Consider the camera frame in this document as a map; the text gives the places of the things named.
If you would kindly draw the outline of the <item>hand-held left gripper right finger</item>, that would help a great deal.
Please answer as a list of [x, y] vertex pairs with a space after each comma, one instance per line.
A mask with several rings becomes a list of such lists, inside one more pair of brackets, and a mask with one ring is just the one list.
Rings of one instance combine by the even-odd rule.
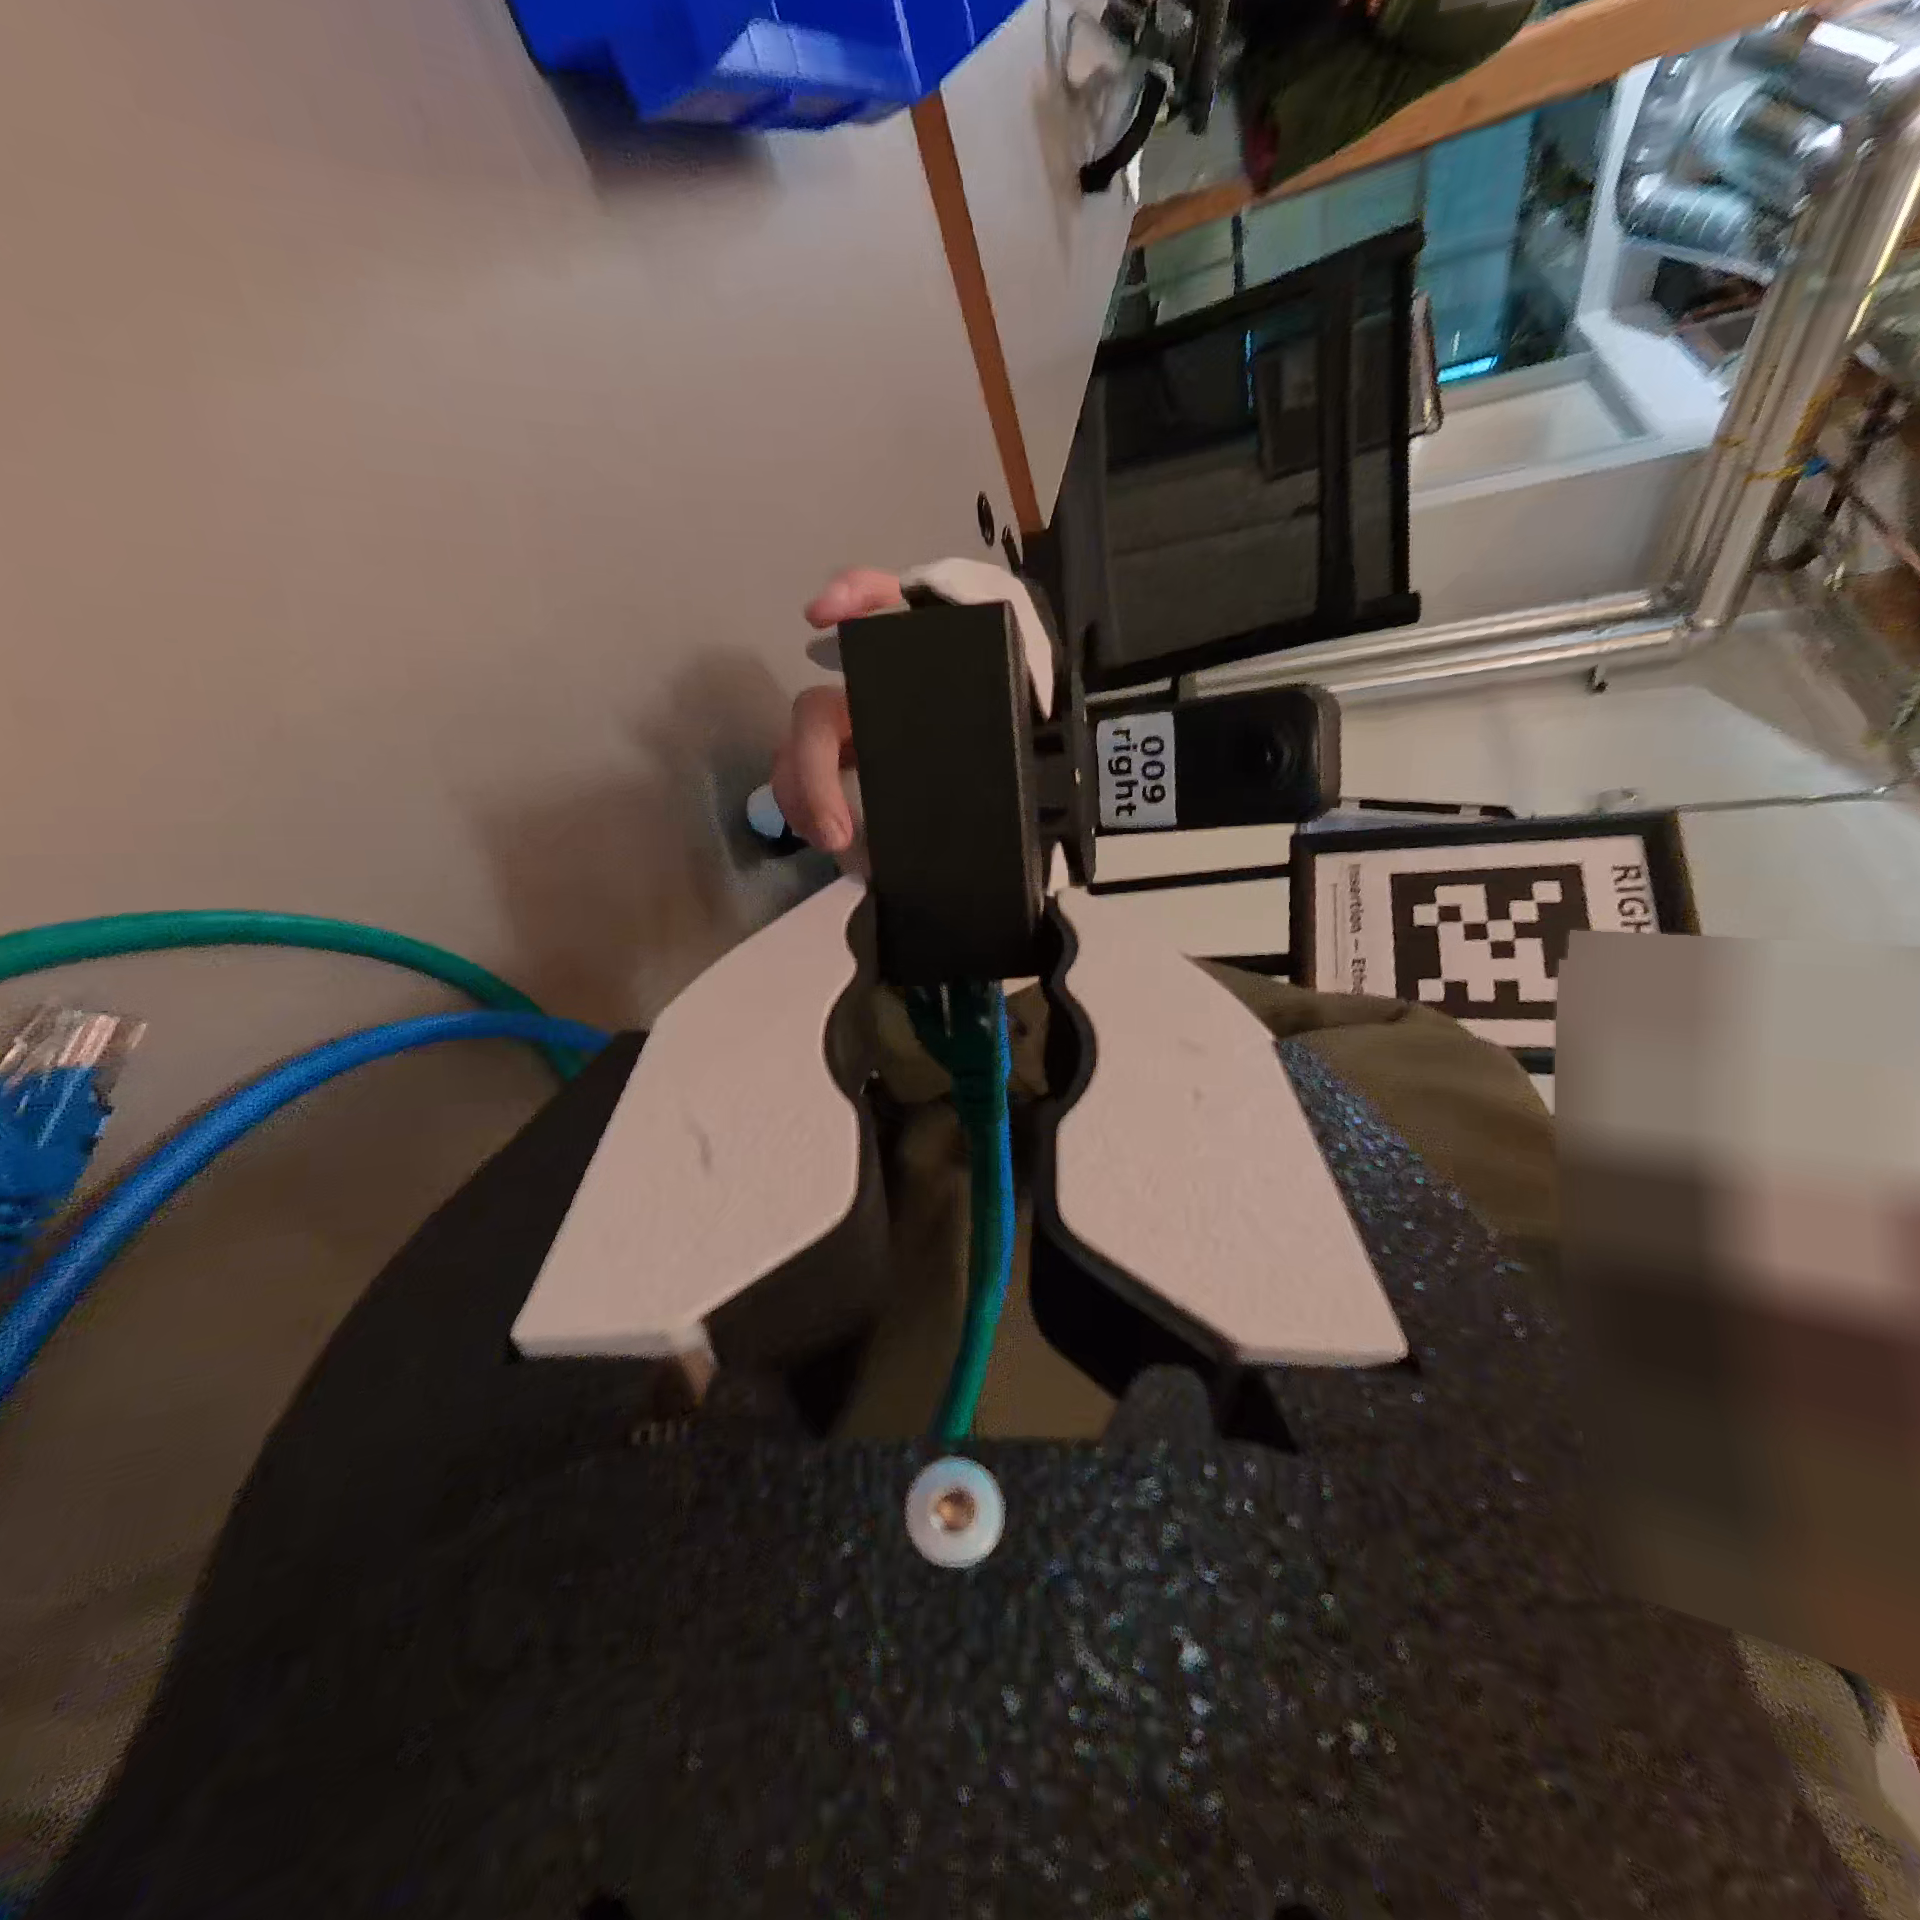
[[1409, 1338], [1281, 1043], [1114, 897], [1062, 889], [1046, 932], [1035, 1323], [1114, 1402], [1173, 1370], [1223, 1441], [1289, 1449], [1285, 1371], [1391, 1370]]

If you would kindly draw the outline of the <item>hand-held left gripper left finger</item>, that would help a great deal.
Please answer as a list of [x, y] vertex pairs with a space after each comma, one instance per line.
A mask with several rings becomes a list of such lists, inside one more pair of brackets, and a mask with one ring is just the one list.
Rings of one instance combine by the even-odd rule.
[[875, 914], [831, 880], [674, 997], [513, 1323], [522, 1360], [836, 1376], [889, 1291]]

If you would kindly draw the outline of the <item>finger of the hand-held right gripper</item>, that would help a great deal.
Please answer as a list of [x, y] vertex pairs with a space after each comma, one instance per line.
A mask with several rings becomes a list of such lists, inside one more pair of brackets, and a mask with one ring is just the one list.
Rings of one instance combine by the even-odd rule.
[[1057, 624], [1046, 611], [1044, 593], [1029, 584], [1022, 573], [985, 561], [935, 561], [900, 573], [900, 597], [907, 606], [1009, 606], [1025, 652], [1026, 682], [1034, 693], [1034, 704], [1059, 704], [1062, 650]]

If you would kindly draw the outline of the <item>black port box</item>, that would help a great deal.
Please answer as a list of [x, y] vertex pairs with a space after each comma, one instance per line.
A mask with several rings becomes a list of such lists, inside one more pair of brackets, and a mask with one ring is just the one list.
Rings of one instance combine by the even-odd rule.
[[907, 587], [841, 626], [879, 974], [907, 990], [1041, 971], [1034, 689], [1017, 612]]

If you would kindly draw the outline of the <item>person's right forearm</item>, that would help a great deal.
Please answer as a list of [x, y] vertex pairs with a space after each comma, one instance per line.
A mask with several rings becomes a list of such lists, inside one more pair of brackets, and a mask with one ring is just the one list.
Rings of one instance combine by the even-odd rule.
[[1477, 1169], [1550, 1170], [1551, 1117], [1525, 1070], [1462, 1025], [1402, 998], [1311, 993], [1198, 963], [1278, 1043], [1302, 1045], [1430, 1165], [1465, 1187]]

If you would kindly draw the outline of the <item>person's right hand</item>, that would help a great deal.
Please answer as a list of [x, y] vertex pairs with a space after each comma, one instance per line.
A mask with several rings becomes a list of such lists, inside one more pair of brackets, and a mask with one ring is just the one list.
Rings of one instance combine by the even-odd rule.
[[[875, 568], [851, 568], [804, 606], [804, 622], [813, 635], [829, 638], [851, 619], [897, 612], [902, 606], [899, 577]], [[774, 752], [770, 790], [787, 827], [849, 872], [862, 859], [846, 787], [855, 758], [846, 689], [804, 689], [791, 707], [783, 741]]]

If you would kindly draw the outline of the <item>black framed marker sign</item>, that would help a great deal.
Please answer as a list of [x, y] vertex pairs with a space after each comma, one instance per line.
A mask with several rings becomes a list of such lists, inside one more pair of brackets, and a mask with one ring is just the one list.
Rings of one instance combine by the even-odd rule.
[[1297, 833], [1287, 910], [1297, 982], [1422, 1006], [1533, 1077], [1555, 1072], [1580, 932], [1697, 932], [1673, 809]]

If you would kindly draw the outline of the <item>blue plastic bin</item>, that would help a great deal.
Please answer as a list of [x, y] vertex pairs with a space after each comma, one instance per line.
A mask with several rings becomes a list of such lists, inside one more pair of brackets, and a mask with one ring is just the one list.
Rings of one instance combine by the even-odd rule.
[[532, 64], [645, 126], [873, 126], [939, 89], [1020, 2], [510, 2]]

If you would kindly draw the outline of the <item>black metal frame rack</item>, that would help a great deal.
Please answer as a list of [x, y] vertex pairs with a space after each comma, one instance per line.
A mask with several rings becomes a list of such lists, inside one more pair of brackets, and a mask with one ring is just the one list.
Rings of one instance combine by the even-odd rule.
[[1405, 629], [1423, 227], [1094, 350], [1029, 568], [1090, 696]]

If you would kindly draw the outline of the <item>silver flexible duct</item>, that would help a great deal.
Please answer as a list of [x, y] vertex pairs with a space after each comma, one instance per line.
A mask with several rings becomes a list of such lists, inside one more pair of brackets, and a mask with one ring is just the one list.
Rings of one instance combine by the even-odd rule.
[[1770, 284], [1913, 45], [1916, 5], [1813, 5], [1657, 62], [1613, 190], [1620, 238]]

